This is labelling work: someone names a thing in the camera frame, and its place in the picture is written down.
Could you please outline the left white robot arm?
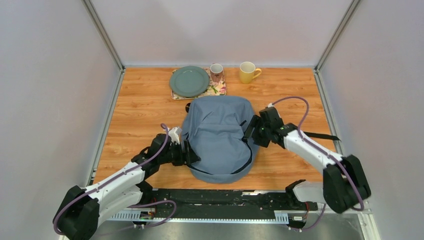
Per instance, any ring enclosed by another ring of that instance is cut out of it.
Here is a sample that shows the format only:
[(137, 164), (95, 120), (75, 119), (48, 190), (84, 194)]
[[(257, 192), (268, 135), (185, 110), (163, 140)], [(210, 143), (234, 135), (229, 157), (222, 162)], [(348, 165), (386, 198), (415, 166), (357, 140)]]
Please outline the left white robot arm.
[(161, 165), (190, 166), (201, 158), (187, 138), (180, 139), (181, 128), (168, 128), (135, 155), (123, 168), (104, 180), (86, 187), (71, 187), (53, 220), (53, 230), (70, 240), (88, 240), (113, 215), (131, 206), (148, 207), (153, 201), (152, 187), (146, 179)]

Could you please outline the blue fabric backpack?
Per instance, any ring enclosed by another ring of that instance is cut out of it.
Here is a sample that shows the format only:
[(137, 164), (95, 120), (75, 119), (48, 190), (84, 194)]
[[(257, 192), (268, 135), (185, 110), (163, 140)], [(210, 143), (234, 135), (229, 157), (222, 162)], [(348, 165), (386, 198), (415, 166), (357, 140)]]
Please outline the blue fabric backpack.
[(211, 184), (231, 184), (251, 170), (259, 146), (243, 140), (255, 115), (252, 104), (240, 96), (204, 96), (186, 105), (181, 137), (200, 158), (188, 164), (191, 174)]

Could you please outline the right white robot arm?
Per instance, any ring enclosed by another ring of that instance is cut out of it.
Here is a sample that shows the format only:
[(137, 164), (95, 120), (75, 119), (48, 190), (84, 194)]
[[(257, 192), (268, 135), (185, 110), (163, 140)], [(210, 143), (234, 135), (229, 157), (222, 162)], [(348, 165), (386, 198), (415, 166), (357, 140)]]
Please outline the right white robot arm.
[(303, 132), (298, 125), (285, 124), (277, 109), (269, 105), (254, 115), (244, 131), (243, 140), (252, 139), (260, 147), (270, 143), (295, 153), (322, 175), (321, 182), (304, 179), (286, 187), (285, 203), (293, 210), (305, 202), (326, 204), (336, 213), (362, 211), (371, 189), (360, 160), (354, 155), (333, 152)]

